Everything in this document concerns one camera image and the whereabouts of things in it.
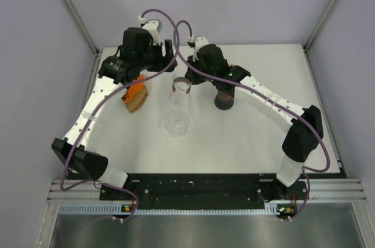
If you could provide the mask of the orange coffee filter box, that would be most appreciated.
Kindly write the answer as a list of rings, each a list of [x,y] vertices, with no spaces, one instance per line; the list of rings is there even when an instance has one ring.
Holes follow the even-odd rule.
[[[122,101],[130,113],[139,110],[148,97],[148,90],[144,82],[132,85],[122,96]]]

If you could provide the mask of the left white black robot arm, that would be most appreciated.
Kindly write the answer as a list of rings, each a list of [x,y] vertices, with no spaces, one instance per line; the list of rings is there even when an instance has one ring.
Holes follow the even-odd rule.
[[[72,128],[62,138],[55,138],[52,150],[64,164],[93,181],[112,186],[120,199],[129,198],[133,185],[128,174],[111,165],[97,153],[104,123],[129,86],[145,82],[140,75],[151,72],[154,77],[176,67],[171,40],[161,41],[159,21],[144,22],[140,27],[124,31],[122,45],[101,64],[93,90]]]

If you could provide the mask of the dark carafe with red lid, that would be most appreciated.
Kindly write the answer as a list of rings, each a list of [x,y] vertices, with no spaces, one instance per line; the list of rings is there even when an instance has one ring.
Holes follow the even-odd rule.
[[[228,91],[217,91],[214,104],[219,110],[229,110],[234,105],[234,95]]]

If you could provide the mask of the clear glass flask with coffee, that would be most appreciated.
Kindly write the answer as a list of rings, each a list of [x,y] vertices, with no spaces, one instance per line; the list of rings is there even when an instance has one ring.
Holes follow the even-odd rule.
[[[188,78],[174,74],[172,77],[172,91],[169,96],[172,107],[189,112],[192,107],[191,88],[192,83]]]

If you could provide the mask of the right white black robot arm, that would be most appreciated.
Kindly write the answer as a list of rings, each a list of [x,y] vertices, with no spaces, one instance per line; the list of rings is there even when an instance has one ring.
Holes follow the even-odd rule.
[[[276,123],[286,134],[282,143],[284,158],[273,184],[277,197],[285,199],[295,191],[294,183],[306,168],[313,150],[322,143],[321,111],[315,105],[308,108],[294,104],[263,86],[251,73],[229,64],[222,50],[205,38],[188,41],[193,49],[187,58],[185,76],[194,85],[210,82],[217,90],[215,106],[229,110],[240,100]]]

